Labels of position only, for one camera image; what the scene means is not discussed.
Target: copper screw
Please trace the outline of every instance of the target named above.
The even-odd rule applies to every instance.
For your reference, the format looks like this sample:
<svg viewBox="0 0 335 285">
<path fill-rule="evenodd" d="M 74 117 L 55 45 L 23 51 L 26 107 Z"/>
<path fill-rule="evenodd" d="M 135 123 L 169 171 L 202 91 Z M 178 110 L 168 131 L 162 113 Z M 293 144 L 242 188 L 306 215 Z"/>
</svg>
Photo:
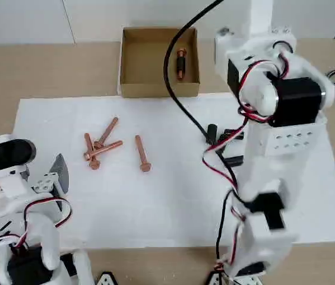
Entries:
<svg viewBox="0 0 335 285">
<path fill-rule="evenodd" d="M 107 137 L 110 135 L 110 133 L 112 132 L 113 128 L 115 127 L 118 121 L 119 121 L 119 118 L 114 117 L 112 122 L 106 128 L 106 131 L 104 132 L 104 134 L 100 137 L 98 141 L 95 141 L 94 143 L 95 149 L 98 150 L 104 146 L 104 142 L 106 141 Z"/>
<path fill-rule="evenodd" d="M 177 51 L 177 57 L 178 59 L 180 58 L 185 58 L 186 57 L 186 54 L 187 54 L 187 51 L 185 48 L 180 48 L 178 51 Z M 178 80 L 183 80 L 184 79 L 184 76 L 185 76 L 185 73 L 184 73 L 184 65 L 185 63 L 180 63 L 179 66 L 178 66 L 178 74 L 177 74 L 177 79 Z"/>
<path fill-rule="evenodd" d="M 143 142 L 141 141 L 141 138 L 139 135 L 136 135 L 135 139 L 136 139 L 136 145 L 138 148 L 138 153 L 140 154 L 140 159 L 141 159 L 140 169 L 143 172 L 148 172 L 151 168 L 151 164 L 146 160 Z"/>
<path fill-rule="evenodd" d="M 109 150 L 113 150 L 114 148 L 119 147 L 120 145 L 122 145 L 122 141 L 117 141 L 117 142 L 114 142 L 113 144 L 105 145 L 104 147 L 102 147 L 98 150 L 88 151 L 88 152 L 84 153 L 84 158 L 87 161 L 89 161 L 90 159 L 92 159 L 92 157 L 98 156 L 99 154 L 105 153 Z"/>
<path fill-rule="evenodd" d="M 86 140 L 87 151 L 92 152 L 94 150 L 94 146 L 92 144 L 92 140 L 91 140 L 90 134 L 85 133 L 84 134 L 84 139 Z M 95 156 L 93 156 L 91 159 L 89 159 L 89 161 L 90 161 L 89 166 L 91 167 L 92 170 L 99 169 L 99 167 L 100 167 L 100 161 L 98 161 Z"/>
</svg>

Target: white sheet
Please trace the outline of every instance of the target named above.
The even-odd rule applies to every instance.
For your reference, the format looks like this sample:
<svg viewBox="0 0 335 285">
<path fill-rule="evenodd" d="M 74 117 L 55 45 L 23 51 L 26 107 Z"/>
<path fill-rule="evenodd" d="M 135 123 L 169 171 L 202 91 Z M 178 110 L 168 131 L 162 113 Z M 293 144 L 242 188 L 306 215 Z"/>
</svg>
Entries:
<svg viewBox="0 0 335 285">
<path fill-rule="evenodd" d="M 223 131 L 242 121 L 230 94 L 202 94 L 182 102 L 205 128 L 214 123 Z M 100 156 L 100 170 L 92 171 L 83 160 L 83 135 L 100 137 L 114 116 L 119 123 L 108 142 L 123 140 L 124 145 Z M 63 248 L 214 245 L 229 184 L 201 163 L 206 144 L 171 99 L 24 99 L 14 134 L 37 147 L 29 165 L 31 182 L 49 170 L 58 153 L 66 159 L 74 215 L 61 228 Z M 135 134 L 143 139 L 150 173 L 139 170 Z M 299 243 L 335 241 L 335 162 L 326 132 L 320 141 L 289 217 Z M 243 142 L 233 142 L 227 152 L 242 154 Z M 222 245 L 231 244 L 234 225 L 228 214 Z"/>
</svg>

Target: wooden table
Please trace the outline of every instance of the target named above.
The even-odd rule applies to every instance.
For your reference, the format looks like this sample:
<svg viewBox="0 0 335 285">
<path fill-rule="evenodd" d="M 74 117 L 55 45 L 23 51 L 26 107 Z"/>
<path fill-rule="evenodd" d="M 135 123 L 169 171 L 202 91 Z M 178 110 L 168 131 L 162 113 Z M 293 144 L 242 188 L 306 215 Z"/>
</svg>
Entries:
<svg viewBox="0 0 335 285">
<path fill-rule="evenodd" d="M 11 133 L 21 98 L 116 94 L 119 47 L 119 43 L 0 47 L 0 134 Z M 298 52 L 323 72 L 335 68 L 335 40 L 300 40 Z M 226 91 L 225 83 L 214 73 L 212 43 L 201 42 L 199 54 L 200 91 Z M 327 115 L 335 153 L 335 105 Z M 203 284 L 214 255 L 214 248 L 90 252 L 94 274 L 111 270 L 120 285 Z M 295 246 L 289 258 L 263 281 L 335 285 L 335 243 Z"/>
</svg>

